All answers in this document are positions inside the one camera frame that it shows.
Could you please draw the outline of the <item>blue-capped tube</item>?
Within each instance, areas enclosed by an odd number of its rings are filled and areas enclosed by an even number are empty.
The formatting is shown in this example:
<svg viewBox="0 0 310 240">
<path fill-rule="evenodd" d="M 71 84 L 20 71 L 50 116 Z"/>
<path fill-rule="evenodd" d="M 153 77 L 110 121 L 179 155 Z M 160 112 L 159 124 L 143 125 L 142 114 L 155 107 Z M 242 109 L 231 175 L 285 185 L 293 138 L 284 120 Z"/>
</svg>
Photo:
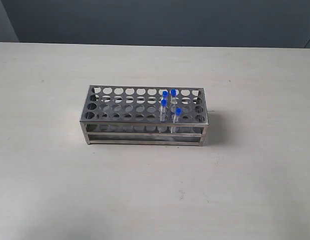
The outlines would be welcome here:
<svg viewBox="0 0 310 240">
<path fill-rule="evenodd" d="M 179 127 L 176 126 L 176 124 L 179 123 L 181 114 L 182 114 L 182 109 L 177 107 L 175 109 L 174 115 L 172 116 L 172 121 L 174 123 L 174 125 L 170 127 L 170 131 L 171 131 L 172 134 L 176 133 L 178 131 L 178 129 L 179 129 Z"/>
<path fill-rule="evenodd" d="M 165 123 L 166 122 L 166 107 L 167 107 L 167 100 L 166 99 L 163 99 L 161 101 L 161 105 L 160 105 L 160 115 L 159 115 L 159 119 L 160 119 L 160 122 L 161 123 Z M 158 128 L 158 131 L 160 133 L 163 133 L 167 130 L 167 127 L 166 126 L 160 126 Z"/>
<path fill-rule="evenodd" d="M 172 105 L 176 105 L 177 104 L 177 91 L 176 91 L 176 89 L 172 89 L 171 91 L 170 91 L 170 96 L 171 96 L 171 99 L 170 99 L 170 103 L 172 104 Z"/>
<path fill-rule="evenodd" d="M 163 100 L 167 100 L 168 99 L 168 96 L 169 96 L 169 92 L 168 91 L 163 91 L 163 93 L 162 93 L 162 99 Z"/>
</svg>

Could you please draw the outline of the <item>stainless steel tube rack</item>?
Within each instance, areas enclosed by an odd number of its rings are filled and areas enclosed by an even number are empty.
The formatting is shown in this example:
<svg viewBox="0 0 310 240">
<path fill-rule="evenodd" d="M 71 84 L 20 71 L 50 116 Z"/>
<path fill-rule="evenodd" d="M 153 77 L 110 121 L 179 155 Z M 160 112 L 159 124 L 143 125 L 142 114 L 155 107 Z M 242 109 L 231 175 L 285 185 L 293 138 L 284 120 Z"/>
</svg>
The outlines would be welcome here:
<svg viewBox="0 0 310 240">
<path fill-rule="evenodd" d="M 176 89 L 177 104 L 170 103 Z M 166 122 L 160 122 L 163 91 L 168 91 Z M 172 116 L 182 109 L 171 133 Z M 202 146 L 209 118 L 203 88 L 90 85 L 80 117 L 87 144 Z M 160 133 L 159 127 L 167 130 Z"/>
</svg>

